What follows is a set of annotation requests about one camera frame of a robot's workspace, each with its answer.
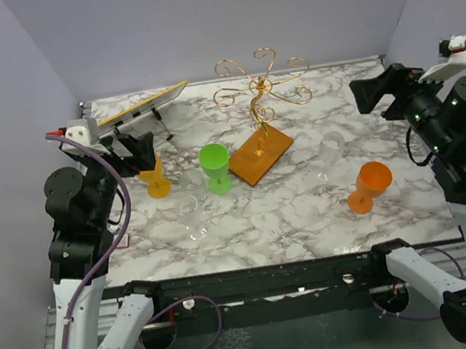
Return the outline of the small red white card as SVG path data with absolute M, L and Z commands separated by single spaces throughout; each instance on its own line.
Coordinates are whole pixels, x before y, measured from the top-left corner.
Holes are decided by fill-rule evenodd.
M 117 244 L 117 248 L 124 248 L 124 247 L 128 247 L 129 246 L 129 235 L 128 234 L 124 234 L 120 240 L 120 242 Z

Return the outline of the orange plastic wine glass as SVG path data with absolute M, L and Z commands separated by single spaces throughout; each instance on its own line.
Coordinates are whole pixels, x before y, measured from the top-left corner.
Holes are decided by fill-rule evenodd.
M 356 188 L 347 199 L 347 205 L 355 214 L 368 214 L 374 207 L 374 200 L 389 188 L 393 182 L 391 170 L 382 162 L 366 162 L 360 168 Z

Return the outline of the green plastic wine glass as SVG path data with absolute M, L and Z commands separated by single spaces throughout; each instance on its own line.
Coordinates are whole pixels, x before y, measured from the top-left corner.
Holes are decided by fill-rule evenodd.
M 202 171 L 208 177 L 207 188 L 213 194 L 225 194 L 232 187 L 229 172 L 229 153 L 226 147 L 219 143 L 205 145 L 198 158 Z

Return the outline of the yellow framed whiteboard stand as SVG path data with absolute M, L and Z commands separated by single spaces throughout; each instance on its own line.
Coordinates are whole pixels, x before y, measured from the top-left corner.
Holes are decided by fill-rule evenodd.
M 177 82 L 158 92 L 138 94 L 139 98 L 135 103 L 116 110 L 112 115 L 102 116 L 98 108 L 93 109 L 96 100 L 84 103 L 82 115 L 97 121 L 100 137 L 115 134 L 116 131 L 129 133 L 134 137 L 152 132 L 158 144 L 169 142 L 173 139 L 173 134 L 163 121 L 160 108 L 176 99 L 187 84 L 188 81 Z

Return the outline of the black metal base rail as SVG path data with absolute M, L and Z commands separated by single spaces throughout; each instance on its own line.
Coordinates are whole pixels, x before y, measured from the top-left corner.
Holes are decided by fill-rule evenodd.
M 171 333 L 189 337 L 212 333 L 218 327 L 236 329 L 364 308 L 371 305 L 372 290 L 395 279 L 386 268 L 386 254 L 408 245 L 393 239 L 353 254 L 173 280 L 132 280 L 106 289 L 103 298 L 119 300 L 142 293 L 160 313 L 176 300 L 206 296 L 193 310 L 176 306 L 172 313 L 162 314 L 145 333 L 150 339 Z

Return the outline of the yellow-orange plastic wine glass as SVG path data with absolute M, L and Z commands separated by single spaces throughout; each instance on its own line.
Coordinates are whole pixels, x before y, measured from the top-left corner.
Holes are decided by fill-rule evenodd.
M 155 155 L 155 165 L 153 170 L 142 170 L 137 178 L 147 184 L 147 192 L 151 198 L 165 198 L 171 191 L 172 185 L 168 178 L 163 177 L 163 167 L 161 158 Z

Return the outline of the clear wine glass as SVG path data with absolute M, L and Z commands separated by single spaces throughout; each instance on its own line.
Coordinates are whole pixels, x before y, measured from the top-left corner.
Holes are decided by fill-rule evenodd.
M 204 177 L 196 169 L 189 169 L 179 177 L 179 184 L 184 193 L 201 200 L 207 191 Z
M 345 138 L 338 131 L 326 132 L 318 146 L 318 157 L 321 162 L 318 171 L 320 181 L 329 181 L 330 172 L 344 152 Z
M 207 237 L 208 229 L 202 207 L 193 195 L 185 193 L 179 195 L 174 208 L 178 220 L 185 226 L 191 240 L 203 240 Z

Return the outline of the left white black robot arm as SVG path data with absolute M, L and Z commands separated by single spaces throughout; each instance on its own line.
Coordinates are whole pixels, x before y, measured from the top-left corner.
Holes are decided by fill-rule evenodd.
M 146 323 L 165 313 L 165 300 L 144 287 L 128 295 L 105 338 L 98 339 L 108 258 L 124 235 L 108 230 L 110 211 L 116 196 L 131 209 L 124 179 L 154 168 L 153 137 L 118 135 L 127 157 L 111 150 L 112 140 L 106 139 L 105 155 L 84 149 L 77 156 L 86 171 L 59 168 L 44 184 L 45 211 L 54 223 L 49 276 L 56 300 L 55 349 L 134 349 Z

